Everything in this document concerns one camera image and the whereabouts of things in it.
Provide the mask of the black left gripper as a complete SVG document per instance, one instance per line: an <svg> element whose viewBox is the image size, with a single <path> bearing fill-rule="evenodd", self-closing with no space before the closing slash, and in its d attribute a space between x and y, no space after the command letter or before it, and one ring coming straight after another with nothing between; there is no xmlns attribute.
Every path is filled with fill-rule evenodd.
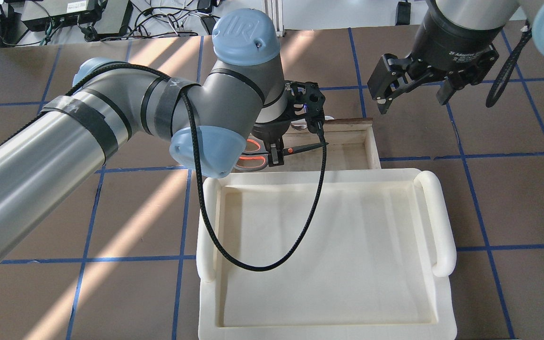
<svg viewBox="0 0 544 340"><path fill-rule="evenodd" d="M291 122L298 119L294 105L294 95L281 95L263 107L251 130L251 134L265 144L268 167L284 165L282 137L289 130Z"/></svg>

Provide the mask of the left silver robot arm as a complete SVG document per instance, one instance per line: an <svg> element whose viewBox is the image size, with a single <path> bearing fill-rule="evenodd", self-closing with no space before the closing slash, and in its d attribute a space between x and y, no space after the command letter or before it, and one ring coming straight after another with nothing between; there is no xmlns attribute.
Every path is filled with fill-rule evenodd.
<svg viewBox="0 0 544 340"><path fill-rule="evenodd" d="M203 176L231 173L255 123L286 103L281 46L258 9L226 14L212 36L217 62L203 84L93 58L68 94L0 144L0 261L136 133L165 140Z"/></svg>

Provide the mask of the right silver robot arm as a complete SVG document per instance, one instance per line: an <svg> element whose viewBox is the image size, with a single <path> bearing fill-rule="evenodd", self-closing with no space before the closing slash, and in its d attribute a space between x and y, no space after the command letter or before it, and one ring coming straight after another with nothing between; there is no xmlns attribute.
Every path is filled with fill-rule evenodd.
<svg viewBox="0 0 544 340"><path fill-rule="evenodd" d="M393 100L423 84L441 82L438 103L467 85L484 80L499 54L493 45L516 9L527 16L520 41L496 76L486 97L490 108L505 90L529 41L544 56L544 0L430 0L408 56L381 56L367 86L381 114Z"/></svg>

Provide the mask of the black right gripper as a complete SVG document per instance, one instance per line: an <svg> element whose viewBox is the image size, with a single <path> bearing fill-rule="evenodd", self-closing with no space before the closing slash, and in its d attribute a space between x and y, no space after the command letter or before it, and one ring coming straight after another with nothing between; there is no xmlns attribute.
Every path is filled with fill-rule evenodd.
<svg viewBox="0 0 544 340"><path fill-rule="evenodd" d="M404 93L432 81L445 80L436 93L440 105L466 86L481 82L494 66L499 54L492 45L500 28L474 30L449 21L438 9L429 9L415 36L410 55L380 57L367 82L380 114L386 114L393 101ZM464 72L462 76L448 76Z"/></svg>

